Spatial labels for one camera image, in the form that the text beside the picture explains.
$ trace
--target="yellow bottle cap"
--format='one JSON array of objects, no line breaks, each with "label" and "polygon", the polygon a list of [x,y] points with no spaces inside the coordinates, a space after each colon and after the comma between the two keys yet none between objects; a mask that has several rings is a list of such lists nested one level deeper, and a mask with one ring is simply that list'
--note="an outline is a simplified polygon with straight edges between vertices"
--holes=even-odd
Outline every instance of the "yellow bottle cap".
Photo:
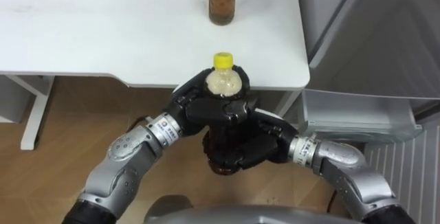
[{"label": "yellow bottle cap", "polygon": [[214,55],[214,67],[216,69],[230,69],[234,66],[234,59],[229,52],[219,52]]}]

